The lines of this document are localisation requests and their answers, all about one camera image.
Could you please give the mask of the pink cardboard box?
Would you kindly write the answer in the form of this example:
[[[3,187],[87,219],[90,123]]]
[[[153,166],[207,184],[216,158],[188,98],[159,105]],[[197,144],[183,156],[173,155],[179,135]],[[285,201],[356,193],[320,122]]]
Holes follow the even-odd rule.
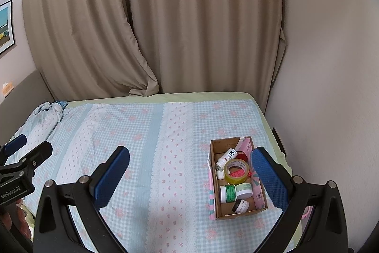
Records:
[[[267,209],[263,183],[253,167],[251,137],[230,137],[210,142],[210,219],[256,214]]]

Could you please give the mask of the red cosmetics box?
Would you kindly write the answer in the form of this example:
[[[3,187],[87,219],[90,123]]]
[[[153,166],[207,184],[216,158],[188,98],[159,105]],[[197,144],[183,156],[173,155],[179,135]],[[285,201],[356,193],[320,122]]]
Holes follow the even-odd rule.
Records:
[[[244,152],[237,152],[237,155],[235,157],[236,159],[240,159],[245,161],[246,163],[249,162],[247,155]]]

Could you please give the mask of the black and white jar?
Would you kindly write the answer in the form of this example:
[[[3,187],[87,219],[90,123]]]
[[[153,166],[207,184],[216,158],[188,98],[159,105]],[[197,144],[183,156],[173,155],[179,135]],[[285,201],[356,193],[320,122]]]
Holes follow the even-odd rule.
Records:
[[[246,213],[249,210],[250,203],[244,199],[237,199],[233,205],[232,212],[236,214]]]

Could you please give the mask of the white supplement bottle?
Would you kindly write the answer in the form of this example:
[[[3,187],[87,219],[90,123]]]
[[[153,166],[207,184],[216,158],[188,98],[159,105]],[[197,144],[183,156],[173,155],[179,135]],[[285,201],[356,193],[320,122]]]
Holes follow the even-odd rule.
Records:
[[[231,159],[234,159],[238,155],[238,152],[233,149],[229,148],[216,162],[215,169],[217,171],[223,171],[224,166],[227,162],[229,162]]]

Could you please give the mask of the blue patterned pillow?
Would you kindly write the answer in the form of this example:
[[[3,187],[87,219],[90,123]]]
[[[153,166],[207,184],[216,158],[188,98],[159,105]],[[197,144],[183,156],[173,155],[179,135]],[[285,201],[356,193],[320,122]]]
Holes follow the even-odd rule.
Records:
[[[67,101],[45,102],[40,104],[29,116],[26,122],[14,133],[10,140],[19,135],[26,136],[27,144],[39,144],[45,141],[57,124],[62,120]]]

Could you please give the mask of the small white case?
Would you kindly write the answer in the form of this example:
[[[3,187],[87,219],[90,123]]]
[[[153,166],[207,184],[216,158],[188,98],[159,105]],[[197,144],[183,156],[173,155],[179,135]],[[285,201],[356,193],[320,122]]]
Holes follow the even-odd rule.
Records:
[[[224,171],[218,171],[216,170],[217,173],[217,179],[218,180],[223,180],[224,179]]]

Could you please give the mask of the beige curtain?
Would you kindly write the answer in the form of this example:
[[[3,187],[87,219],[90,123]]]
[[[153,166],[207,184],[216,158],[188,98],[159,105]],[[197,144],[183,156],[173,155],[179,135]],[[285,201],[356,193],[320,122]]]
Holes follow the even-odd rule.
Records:
[[[285,49],[283,0],[23,0],[57,99],[238,91],[264,109]]]

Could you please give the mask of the grey headboard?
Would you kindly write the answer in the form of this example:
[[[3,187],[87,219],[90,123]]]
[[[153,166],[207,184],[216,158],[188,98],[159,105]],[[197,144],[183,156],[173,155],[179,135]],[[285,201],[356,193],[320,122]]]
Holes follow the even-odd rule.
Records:
[[[0,110],[1,145],[7,143],[25,123],[28,116],[42,103],[55,98],[42,75],[35,70],[3,100]]]

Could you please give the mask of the yellow tape roll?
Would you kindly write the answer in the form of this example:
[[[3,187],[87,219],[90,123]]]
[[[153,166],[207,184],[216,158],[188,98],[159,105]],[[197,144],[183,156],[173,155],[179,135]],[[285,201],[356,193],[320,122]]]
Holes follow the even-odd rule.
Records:
[[[224,179],[228,184],[238,185],[247,180],[249,172],[248,163],[240,159],[231,159],[224,166]]]

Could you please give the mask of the framed wall picture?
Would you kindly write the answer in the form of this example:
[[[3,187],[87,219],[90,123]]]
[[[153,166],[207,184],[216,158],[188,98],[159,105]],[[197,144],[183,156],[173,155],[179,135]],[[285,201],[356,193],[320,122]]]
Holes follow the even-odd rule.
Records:
[[[0,11],[0,54],[15,44],[12,25],[12,0],[1,5]]]

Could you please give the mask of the blue checkered bed sheet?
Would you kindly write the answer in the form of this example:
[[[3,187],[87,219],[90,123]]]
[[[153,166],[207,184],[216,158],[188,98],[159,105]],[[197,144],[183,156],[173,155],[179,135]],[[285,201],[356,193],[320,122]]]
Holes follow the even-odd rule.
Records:
[[[45,181],[91,174],[118,146],[131,161],[101,210],[129,252],[253,252],[281,211],[227,220],[209,215],[210,142],[249,136],[284,163],[260,107],[248,94],[183,94],[156,102],[71,102],[45,140],[52,155],[37,168],[24,204],[36,212]]]

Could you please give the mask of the green and white jar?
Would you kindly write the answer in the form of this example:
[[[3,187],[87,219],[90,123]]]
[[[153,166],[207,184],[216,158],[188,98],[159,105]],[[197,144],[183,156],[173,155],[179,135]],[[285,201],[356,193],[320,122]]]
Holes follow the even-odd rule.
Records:
[[[253,187],[246,182],[238,185],[223,185],[220,186],[219,190],[220,203],[231,203],[237,201],[237,199],[246,200],[252,196]]]

